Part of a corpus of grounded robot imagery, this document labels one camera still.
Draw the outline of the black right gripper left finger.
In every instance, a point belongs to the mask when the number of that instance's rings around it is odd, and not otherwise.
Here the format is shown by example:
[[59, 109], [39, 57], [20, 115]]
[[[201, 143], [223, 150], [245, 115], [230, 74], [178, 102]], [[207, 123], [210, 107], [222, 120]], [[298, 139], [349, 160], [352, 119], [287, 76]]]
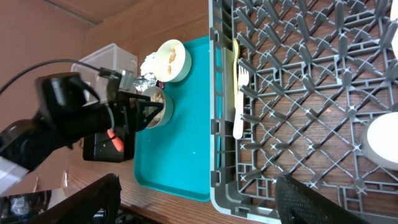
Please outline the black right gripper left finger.
[[93, 223], [100, 210], [104, 222], [114, 223], [121, 204], [121, 185], [116, 174], [107, 174], [56, 206], [31, 218], [30, 224]]

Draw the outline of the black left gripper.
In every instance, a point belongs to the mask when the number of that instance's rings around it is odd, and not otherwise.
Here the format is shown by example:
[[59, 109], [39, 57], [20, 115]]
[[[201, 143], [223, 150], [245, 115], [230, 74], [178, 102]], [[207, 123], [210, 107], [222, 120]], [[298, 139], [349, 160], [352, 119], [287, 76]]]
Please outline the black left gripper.
[[108, 105], [113, 112], [115, 128], [125, 133], [135, 133], [145, 129], [164, 108], [163, 103], [150, 100], [149, 96], [118, 90]]

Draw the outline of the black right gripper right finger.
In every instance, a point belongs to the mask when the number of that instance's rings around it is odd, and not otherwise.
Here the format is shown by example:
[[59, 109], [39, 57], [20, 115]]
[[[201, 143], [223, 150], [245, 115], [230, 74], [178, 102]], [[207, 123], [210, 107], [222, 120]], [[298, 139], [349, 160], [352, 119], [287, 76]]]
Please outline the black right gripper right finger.
[[277, 178], [275, 204], [282, 224], [365, 224], [289, 175]]

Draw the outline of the grey bowl with rice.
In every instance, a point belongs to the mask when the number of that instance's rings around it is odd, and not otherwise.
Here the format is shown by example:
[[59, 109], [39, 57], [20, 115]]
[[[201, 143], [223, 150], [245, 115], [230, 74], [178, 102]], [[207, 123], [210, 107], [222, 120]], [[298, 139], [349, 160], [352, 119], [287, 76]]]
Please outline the grey bowl with rice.
[[142, 94], [144, 96], [149, 96], [151, 101], [162, 103], [164, 106], [163, 109], [147, 125], [147, 129], [165, 125], [171, 119], [174, 112], [174, 103], [171, 97], [164, 93], [163, 90], [157, 86], [149, 87], [148, 89], [144, 90]]

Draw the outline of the orange carrot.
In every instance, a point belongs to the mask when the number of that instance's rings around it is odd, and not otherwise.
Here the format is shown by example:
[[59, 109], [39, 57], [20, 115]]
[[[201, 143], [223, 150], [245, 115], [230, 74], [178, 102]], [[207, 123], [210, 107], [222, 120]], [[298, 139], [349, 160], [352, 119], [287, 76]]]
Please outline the orange carrot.
[[124, 143], [123, 141], [115, 134], [115, 132], [112, 129], [107, 130], [107, 134], [113, 143], [115, 149], [118, 152], [123, 152], [124, 151]]

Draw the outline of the white plastic fork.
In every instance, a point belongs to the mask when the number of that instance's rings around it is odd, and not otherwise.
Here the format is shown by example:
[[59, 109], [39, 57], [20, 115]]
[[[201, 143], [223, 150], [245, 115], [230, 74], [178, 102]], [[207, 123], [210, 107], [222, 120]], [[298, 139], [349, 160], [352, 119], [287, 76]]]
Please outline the white plastic fork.
[[238, 66], [238, 79], [236, 87], [235, 96], [235, 117], [234, 117], [234, 127], [233, 136], [235, 139], [241, 139], [243, 136], [243, 120], [241, 115], [244, 113], [244, 93], [240, 91], [240, 87], [246, 86], [249, 83], [249, 72], [242, 66]]

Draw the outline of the white plastic cup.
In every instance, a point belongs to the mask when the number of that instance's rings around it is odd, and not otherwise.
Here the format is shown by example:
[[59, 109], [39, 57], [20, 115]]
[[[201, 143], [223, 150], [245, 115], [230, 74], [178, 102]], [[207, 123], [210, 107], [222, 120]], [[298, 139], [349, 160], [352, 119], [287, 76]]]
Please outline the white plastic cup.
[[375, 164], [397, 170], [397, 112], [373, 118], [359, 136], [363, 154]]

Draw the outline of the yellow plastic spoon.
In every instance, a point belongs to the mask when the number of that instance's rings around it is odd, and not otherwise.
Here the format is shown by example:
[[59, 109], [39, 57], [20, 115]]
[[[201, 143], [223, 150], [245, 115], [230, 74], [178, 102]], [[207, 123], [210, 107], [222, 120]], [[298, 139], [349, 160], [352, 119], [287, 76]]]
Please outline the yellow plastic spoon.
[[239, 44], [236, 39], [233, 40], [233, 53], [234, 53], [234, 59], [233, 59], [233, 90], [234, 90], [234, 107], [238, 107], [238, 58], [239, 58]]

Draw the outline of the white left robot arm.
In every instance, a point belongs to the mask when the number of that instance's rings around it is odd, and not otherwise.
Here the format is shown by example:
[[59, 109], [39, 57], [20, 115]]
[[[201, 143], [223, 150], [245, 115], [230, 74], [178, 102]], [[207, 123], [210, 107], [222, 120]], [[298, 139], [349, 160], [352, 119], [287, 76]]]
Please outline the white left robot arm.
[[123, 128], [145, 129], [162, 111], [163, 103], [120, 89], [121, 73], [102, 71], [108, 80], [107, 102], [78, 72], [56, 73], [36, 81], [40, 107], [31, 119], [10, 124], [1, 132], [1, 193], [18, 184], [51, 153], [87, 136]]

